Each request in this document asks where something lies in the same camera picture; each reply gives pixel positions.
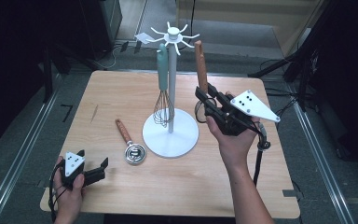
whisk handle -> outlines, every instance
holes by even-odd
[[[194,43],[196,52],[197,75],[199,78],[199,87],[204,93],[208,93],[208,80],[206,75],[205,57],[200,40]]]
[[[124,141],[126,141],[126,143],[130,142],[131,141],[130,134],[127,132],[127,129],[124,126],[123,122],[121,122],[120,119],[116,119],[116,125],[121,133],[121,136],[123,136]]]
[[[160,44],[157,52],[158,87],[161,91],[168,89],[168,53],[164,44]]]

wrist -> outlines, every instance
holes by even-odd
[[[229,176],[249,175],[249,169],[246,163],[241,165],[226,165],[226,169]]]
[[[57,215],[54,224],[72,224],[74,221],[70,220],[71,218]]]
[[[224,162],[226,169],[229,173],[236,174],[236,173],[248,171],[247,160],[233,160],[231,158],[230,160],[223,160],[223,162]]]

wooden handle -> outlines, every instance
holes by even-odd
[[[130,134],[127,132],[127,129],[124,126],[123,122],[121,122],[120,119],[116,119],[116,125],[121,133],[121,136],[123,136],[124,141],[126,141],[126,143],[130,142],[131,141]]]
[[[208,93],[208,80],[206,75],[205,57],[202,50],[202,42],[200,40],[194,43],[196,48],[197,75],[199,78],[199,87],[204,93]]]

whisk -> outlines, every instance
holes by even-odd
[[[159,97],[155,105],[153,119],[156,124],[164,128],[173,120],[174,108],[167,93],[168,89],[168,53],[164,44],[160,44],[157,51]]]

finger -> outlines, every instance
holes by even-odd
[[[58,165],[63,160],[62,156],[59,156],[56,165]],[[62,185],[61,181],[61,168],[56,170],[56,173],[54,174],[54,188],[57,190]]]
[[[74,187],[72,188],[72,193],[81,195],[81,190],[83,189],[84,184],[84,175],[80,174],[75,178]]]
[[[84,189],[84,188],[83,188],[83,189],[81,189],[81,196],[83,196],[83,197],[84,197],[86,194],[87,194],[86,189]]]
[[[256,123],[256,122],[260,121],[260,118],[258,118],[258,117],[252,117],[252,121],[253,121],[254,123]]]
[[[222,135],[222,132],[219,129],[219,126],[217,126],[216,121],[211,116],[206,117],[206,123],[208,124],[209,131],[211,134],[216,138],[219,139]]]

